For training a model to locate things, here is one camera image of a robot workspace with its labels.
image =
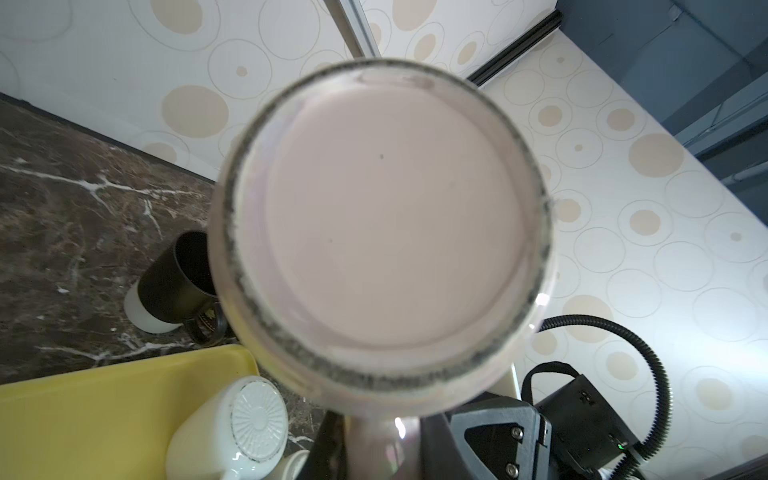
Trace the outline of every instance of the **marble countertop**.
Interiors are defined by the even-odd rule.
[[[205,228],[212,192],[185,170],[0,100],[0,384],[194,349],[183,332],[134,327],[123,298],[176,235]],[[277,385],[286,453],[310,448],[325,412]]]

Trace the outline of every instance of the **mug handle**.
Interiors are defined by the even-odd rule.
[[[224,473],[221,474],[220,480],[237,480],[240,478],[240,475],[238,475],[237,472],[235,472],[232,469],[227,469],[224,471]]]
[[[203,348],[220,344],[227,334],[227,329],[230,327],[227,318],[224,316],[224,311],[221,309],[221,303],[214,303],[214,312],[216,313],[216,318],[214,319],[216,326],[214,327],[214,331],[210,334],[206,334],[200,328],[200,322],[198,322],[198,318],[205,315],[205,313],[200,313],[193,318],[184,320],[184,329],[189,333],[190,338]]]

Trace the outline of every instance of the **circle pattern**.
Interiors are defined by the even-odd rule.
[[[616,270],[624,262],[627,251],[617,234],[607,228],[595,227],[579,234],[574,253],[576,261],[587,270],[606,273]]]
[[[301,58],[320,36],[317,8],[310,0],[266,0],[259,12],[259,35],[272,55]]]
[[[475,61],[482,50],[485,42],[485,36],[481,31],[474,31],[467,35],[453,52],[451,57],[451,71],[453,73],[462,73],[467,70],[469,65]]]
[[[744,387],[723,369],[700,366],[689,371],[682,390],[688,410],[710,422],[732,423],[744,414]]]
[[[324,65],[318,65],[317,68],[325,68]],[[256,106],[256,110],[259,111],[263,106],[268,104],[273,98],[275,98],[275,95],[280,93],[279,88],[275,88],[274,90],[270,90],[267,93],[263,94],[261,98],[259,99],[259,104]]]
[[[750,385],[758,392],[768,395],[768,377],[764,375],[765,365],[768,365],[768,339],[753,340],[738,348],[741,366],[754,371],[747,377],[750,379]]]
[[[47,41],[72,26],[71,0],[25,0],[0,3],[0,37]]]
[[[538,60],[541,73],[552,78],[565,78],[574,74],[584,61],[584,54],[572,43],[549,45]]]
[[[536,44],[531,50],[532,51],[541,51],[547,48],[553,41],[555,37],[555,31],[553,31],[551,34],[547,35],[546,37],[542,38],[539,43]]]
[[[533,363],[563,360],[568,354],[568,338],[561,329],[539,332],[525,347],[525,356]]]
[[[603,141],[593,131],[575,128],[562,134],[555,150],[558,159],[570,168],[586,168],[594,165],[603,154]]]
[[[606,342],[594,354],[600,380],[619,392],[636,392],[648,381],[645,360],[625,341]]]
[[[592,295],[569,298],[563,305],[563,315],[594,315],[606,320],[614,319],[611,308],[603,300]],[[576,340],[585,343],[600,343],[610,335],[606,330],[587,325],[569,325],[565,330]]]
[[[668,134],[645,134],[632,143],[629,163],[640,175],[661,178],[683,164],[685,150]]]
[[[654,256],[654,269],[659,280],[683,292],[704,288],[715,272],[709,254],[688,242],[664,245]]]
[[[393,0],[392,20],[403,31],[416,30],[426,22],[437,0]]]
[[[671,178],[664,196],[670,208],[680,215],[701,218],[723,205],[725,189],[711,174],[689,170]]]
[[[549,16],[549,14],[552,13],[552,9],[549,8],[547,10],[542,10],[541,12],[537,13],[534,18],[531,19],[531,21],[526,25],[525,30],[528,31],[531,28],[535,27],[536,24],[538,24],[540,21],[544,20]]]
[[[755,265],[746,282],[755,298],[768,306],[768,260]]]
[[[603,71],[586,70],[568,81],[565,93],[577,107],[591,108],[605,103],[614,90],[614,81]]]
[[[511,0],[496,15],[496,18],[488,27],[488,43],[496,45],[507,38],[510,33],[515,31],[515,27],[520,22],[523,15],[525,4],[522,0]]]
[[[598,112],[598,131],[611,140],[635,138],[645,128],[647,114],[633,101],[616,100]]]
[[[559,134],[571,123],[571,106],[561,98],[544,98],[533,106],[528,121],[543,135]]]
[[[165,131],[145,131],[131,138],[129,145],[166,162],[186,167],[189,164],[190,149],[183,140]]]
[[[243,133],[245,126],[246,124],[235,124],[222,132],[219,137],[219,152],[223,156],[226,157],[235,148],[237,142],[240,141],[240,134]]]
[[[757,330],[757,310],[730,288],[703,291],[694,300],[694,320],[707,335],[724,342],[744,340]]]
[[[288,412],[277,389],[264,379],[247,383],[232,401],[232,436],[240,451],[265,462],[283,451]]]
[[[643,392],[630,404],[629,423],[632,432],[643,438],[650,431],[656,411],[656,392]],[[674,447],[685,442],[690,434],[690,417],[680,402],[672,402],[672,423],[667,434],[666,447]]]
[[[200,85],[183,85],[171,90],[163,99],[161,113],[171,130],[193,138],[219,133],[230,117],[224,99]]]
[[[729,212],[710,220],[704,229],[710,251],[728,262],[751,262],[768,250],[768,230],[753,215]]]
[[[563,232],[575,232],[586,227],[592,217],[592,205],[576,190],[560,190],[552,195],[554,218]]]
[[[323,10],[324,14],[331,15],[331,13],[328,12],[328,5],[326,5],[324,0],[315,0],[315,3],[317,4],[317,6],[320,7],[320,10]]]
[[[216,0],[128,0],[128,6],[149,36],[174,50],[203,50],[219,36]]]
[[[315,70],[329,67],[335,63],[344,61],[339,52],[333,50],[321,50],[310,55],[301,67],[301,75],[308,75]]]
[[[661,306],[661,288],[640,270],[616,272],[608,280],[607,296],[619,313],[632,318],[649,316]]]
[[[19,85],[21,85],[21,82],[19,81],[16,67],[11,63],[11,60],[0,51],[0,91],[11,95],[12,97],[17,97]]]
[[[669,461],[667,478],[704,480],[723,470],[724,460],[711,450],[686,447],[677,450]]]
[[[520,70],[507,77],[504,96],[514,105],[527,105],[537,101],[544,93],[544,77],[533,70]]]
[[[406,49],[406,58],[432,63],[437,58],[445,40],[445,29],[437,22],[421,27]]]
[[[227,97],[256,98],[272,79],[272,65],[264,50],[240,40],[220,43],[208,58],[208,74]]]
[[[560,184],[562,178],[560,164],[546,155],[538,155],[536,160],[538,160],[538,167],[542,177],[544,177],[544,182],[547,184],[547,189],[553,191]]]
[[[565,298],[578,288],[581,282],[581,274],[578,265],[565,255],[558,255],[558,271],[554,275],[553,298]]]
[[[622,208],[618,225],[624,238],[642,247],[658,245],[674,229],[669,210],[652,200],[636,200]]]
[[[768,428],[762,423],[740,423],[726,434],[725,445],[736,463],[768,454]]]

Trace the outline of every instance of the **polka dot wallpaper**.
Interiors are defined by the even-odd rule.
[[[555,0],[361,3],[383,55],[466,76]],[[2,93],[211,179],[281,88],[350,58],[323,0],[0,3]],[[565,128],[548,106],[536,127]]]
[[[768,453],[768,229],[561,32],[482,90],[538,158],[558,230],[548,316],[612,319],[657,352],[672,429],[648,478],[706,478]],[[603,330],[538,334],[518,363],[568,362],[641,438],[654,385]],[[540,374],[534,399],[569,379]]]

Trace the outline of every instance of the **white cup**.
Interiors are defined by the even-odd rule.
[[[294,480],[299,476],[304,467],[307,457],[310,456],[309,450],[299,450],[286,458],[280,460],[277,467],[265,477],[265,480]]]
[[[168,446],[168,480],[261,480],[283,456],[288,414],[275,386],[259,376],[229,385],[203,404]]]

